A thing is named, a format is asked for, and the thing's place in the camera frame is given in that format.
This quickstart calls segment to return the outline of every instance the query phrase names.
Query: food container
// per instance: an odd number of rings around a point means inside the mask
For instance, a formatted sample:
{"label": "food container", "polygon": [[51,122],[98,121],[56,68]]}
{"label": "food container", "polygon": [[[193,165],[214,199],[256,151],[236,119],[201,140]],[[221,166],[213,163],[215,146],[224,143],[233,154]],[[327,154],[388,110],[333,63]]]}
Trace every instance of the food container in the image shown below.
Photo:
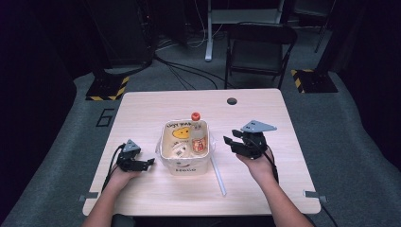
{"label": "food container", "polygon": [[200,120],[205,132],[206,149],[203,153],[196,153],[192,151],[189,136],[191,122],[190,119],[172,120],[163,126],[159,152],[163,165],[172,175],[201,175],[207,171],[211,153],[209,126]]}

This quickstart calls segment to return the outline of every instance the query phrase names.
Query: wooden table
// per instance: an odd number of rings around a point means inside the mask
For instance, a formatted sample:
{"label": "wooden table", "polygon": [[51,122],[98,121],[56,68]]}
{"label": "wooden table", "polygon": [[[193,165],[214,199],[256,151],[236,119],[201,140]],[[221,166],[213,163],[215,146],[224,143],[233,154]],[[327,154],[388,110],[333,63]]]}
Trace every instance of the wooden table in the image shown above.
{"label": "wooden table", "polygon": [[[227,99],[234,97],[236,105]],[[173,176],[155,154],[165,122],[188,119],[200,112],[215,137],[215,160],[227,195],[222,196],[215,171],[200,176]],[[303,191],[315,191],[281,92],[277,89],[170,91],[126,93],[115,117],[106,147],[90,188],[100,192],[115,149],[131,139],[141,147],[143,157],[157,157],[148,172],[129,182],[120,194],[115,213],[128,216],[239,216],[271,214],[266,199],[248,168],[231,152],[223,135],[234,138],[251,120],[277,127],[264,132],[273,150],[280,185],[305,214],[316,214],[317,199]],[[96,199],[87,199],[83,214],[88,215]]]}

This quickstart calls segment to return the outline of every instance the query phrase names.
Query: gray carpet floor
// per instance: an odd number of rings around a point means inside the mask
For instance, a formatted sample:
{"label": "gray carpet floor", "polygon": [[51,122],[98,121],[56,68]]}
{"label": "gray carpet floor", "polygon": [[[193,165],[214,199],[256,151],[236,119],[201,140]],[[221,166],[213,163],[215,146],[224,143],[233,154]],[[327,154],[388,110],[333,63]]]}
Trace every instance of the gray carpet floor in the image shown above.
{"label": "gray carpet floor", "polygon": [[[400,171],[382,156],[363,129],[354,100],[340,78],[330,73],[338,93],[298,93],[289,71],[315,68],[329,38],[327,34],[320,51],[315,54],[316,30],[303,29],[298,33],[299,40],[281,91],[316,190],[329,199],[324,206],[339,226],[401,226]],[[204,61],[204,51],[205,43],[197,48],[173,45],[156,54],[166,61],[196,67],[223,78],[225,39],[215,41],[211,62]],[[198,90],[215,89],[205,78],[177,72]],[[222,80],[209,78],[222,89]],[[104,109],[112,109],[107,114],[115,116],[120,104],[120,100],[85,101],[93,79],[89,74],[75,80],[76,101],[59,136],[2,226],[80,226],[84,221],[83,202],[78,201],[78,197],[90,188],[111,130],[111,126],[97,127],[96,123]],[[241,88],[270,86],[266,82],[255,83],[260,79],[244,80],[234,75],[231,82]],[[154,61],[146,70],[131,76],[126,92],[185,90],[185,87],[166,65]],[[334,226],[323,210],[310,218],[317,226]],[[197,218],[175,221],[176,226],[211,226],[216,222]],[[246,226],[264,224],[246,223]]]}

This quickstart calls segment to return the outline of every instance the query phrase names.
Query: cable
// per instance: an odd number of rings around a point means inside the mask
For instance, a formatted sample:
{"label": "cable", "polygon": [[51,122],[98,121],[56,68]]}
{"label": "cable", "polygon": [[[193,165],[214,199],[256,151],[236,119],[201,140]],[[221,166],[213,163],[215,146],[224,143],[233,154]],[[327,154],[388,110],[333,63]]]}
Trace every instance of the cable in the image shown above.
{"label": "cable", "polygon": [[110,161],[110,166],[109,166],[109,170],[107,171],[107,176],[106,179],[104,180],[104,184],[101,188],[101,191],[104,190],[104,188],[106,188],[107,183],[109,183],[110,178],[112,177],[113,172],[115,171],[115,169],[112,170],[113,168],[113,163],[114,163],[114,158],[115,158],[115,154],[118,152],[119,149],[122,149],[126,146],[126,144],[122,144],[120,146],[118,146],[118,148],[115,150],[114,154],[113,154],[113,158]]}
{"label": "cable", "polygon": [[[201,73],[203,73],[203,74],[207,74],[207,75],[210,75],[210,76],[212,76],[212,77],[214,77],[214,78],[217,78],[217,79],[220,79],[220,80],[224,81],[224,79],[222,79],[221,77],[219,77],[219,76],[217,76],[217,75],[214,75],[214,74],[212,74],[212,73],[203,71],[203,70],[198,69],[198,68],[195,68],[195,67],[191,67],[191,66],[184,65],[184,64],[180,64],[180,63],[176,63],[176,62],[166,61],[166,60],[161,59],[161,58],[158,57],[157,55],[155,55],[154,58],[155,58],[156,61],[159,61],[159,62],[164,63],[164,64],[166,64],[166,65],[169,65],[169,66],[171,66],[171,67],[174,67],[174,68],[183,70],[183,71],[185,71],[185,72],[192,73],[192,74],[195,74],[195,75],[198,75],[198,76],[201,76],[201,77],[203,77],[203,78],[206,78],[206,79],[210,80],[210,81],[215,85],[216,90],[218,90],[217,85],[216,85],[211,79],[209,79],[208,77],[206,77],[206,76],[204,76],[204,75],[201,75],[201,74],[199,74],[199,73],[190,71],[190,70],[186,70],[186,69],[180,68],[180,67],[178,67],[178,66],[185,67],[185,68],[192,69],[192,70],[196,70],[196,71],[201,72]],[[227,82],[227,84],[228,84],[230,87],[235,88],[235,86],[234,86],[233,84],[231,84],[231,83],[229,83],[229,82]]]}
{"label": "cable", "polygon": [[179,73],[177,73],[174,68],[170,65],[168,65],[168,68],[170,69],[170,71],[176,76],[177,80],[180,82],[180,84],[185,88],[185,90],[188,90],[188,88],[185,86],[185,84],[183,84],[183,82],[185,82],[188,86],[190,86],[192,89],[196,90],[194,86],[192,86],[192,84],[190,84],[188,81],[186,81],[185,79],[183,79]]}
{"label": "cable", "polygon": [[204,43],[204,41],[206,40],[206,31],[205,31],[205,29],[204,29],[204,24],[203,24],[203,21],[202,21],[202,19],[201,19],[200,11],[199,11],[199,9],[198,9],[197,0],[194,0],[194,2],[195,2],[195,8],[197,9],[198,17],[200,18],[201,28],[202,28],[202,30],[203,30],[203,39],[202,39],[202,41],[200,42],[200,44],[198,44],[198,45],[189,45],[189,46],[190,46],[190,47],[193,47],[193,48],[197,48],[197,47],[200,47],[200,46]]}
{"label": "cable", "polygon": [[271,157],[273,158],[273,160],[271,160],[271,158],[269,157],[269,155],[266,153],[265,150],[262,150],[252,139],[248,139],[248,138],[243,138],[243,140],[246,140],[248,142],[253,143],[253,145],[261,152],[263,153],[263,155],[265,155],[265,157],[268,159],[270,165],[271,165],[271,170],[273,171],[273,176],[274,179],[279,183],[279,179],[278,179],[278,171],[277,171],[277,165],[274,162],[274,154],[273,154],[273,150],[269,147],[269,145],[266,144],[267,149],[270,151],[271,153]]}
{"label": "cable", "polygon": [[145,62],[144,64],[142,64],[139,68],[137,68],[137,69],[132,69],[132,70],[127,71],[127,72],[124,72],[124,73],[119,73],[119,74],[112,74],[112,73],[108,73],[108,72],[105,72],[105,73],[106,73],[106,75],[111,76],[111,77],[123,78],[123,77],[130,76],[130,75],[132,75],[132,74],[139,73],[139,72],[141,72],[142,70],[148,68],[150,65],[151,65],[151,61],[147,61],[147,62]]}
{"label": "cable", "polygon": [[[199,43],[199,42],[203,42],[203,41],[189,42],[189,44],[195,44],[195,43]],[[176,46],[176,45],[179,45],[179,44],[170,44],[170,45],[166,45],[166,46],[160,46],[156,51],[161,51],[161,50],[164,50],[164,49],[167,49],[169,47]]]}
{"label": "cable", "polygon": [[215,83],[214,81],[212,81],[210,78],[208,78],[208,77],[206,77],[206,76],[204,76],[204,75],[201,75],[201,74],[199,74],[199,73],[196,73],[196,72],[193,72],[193,71],[189,71],[189,70],[180,68],[180,67],[176,66],[175,63],[172,63],[172,62],[169,62],[169,61],[165,61],[165,60],[159,58],[158,56],[155,56],[154,58],[155,58],[156,61],[159,61],[159,62],[161,62],[161,63],[163,63],[163,64],[165,64],[165,65],[167,65],[167,66],[169,66],[169,67],[173,67],[173,68],[176,68],[176,69],[180,69],[180,70],[183,70],[184,72],[192,73],[192,74],[198,75],[198,76],[200,76],[200,77],[203,77],[203,78],[205,78],[205,79],[208,79],[209,81],[211,81],[211,82],[215,85],[216,90],[218,90],[218,86],[217,86],[216,83]]}
{"label": "cable", "polygon": [[331,221],[333,221],[334,226],[339,227],[339,225],[337,224],[337,222],[334,220],[334,218],[330,215],[330,213],[328,213],[327,209],[323,206],[323,204],[321,203],[321,206],[323,208],[323,210],[325,211],[325,213],[328,215],[328,217],[331,219]]}

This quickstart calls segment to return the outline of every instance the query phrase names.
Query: orange object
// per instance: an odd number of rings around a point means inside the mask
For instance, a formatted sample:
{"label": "orange object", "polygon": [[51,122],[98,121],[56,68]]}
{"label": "orange object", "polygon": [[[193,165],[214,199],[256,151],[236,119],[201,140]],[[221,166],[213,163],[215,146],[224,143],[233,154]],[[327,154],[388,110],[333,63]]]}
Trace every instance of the orange object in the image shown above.
{"label": "orange object", "polygon": [[192,119],[193,121],[199,121],[199,120],[201,119],[201,114],[198,113],[198,112],[193,112],[193,113],[191,114],[191,119]]}

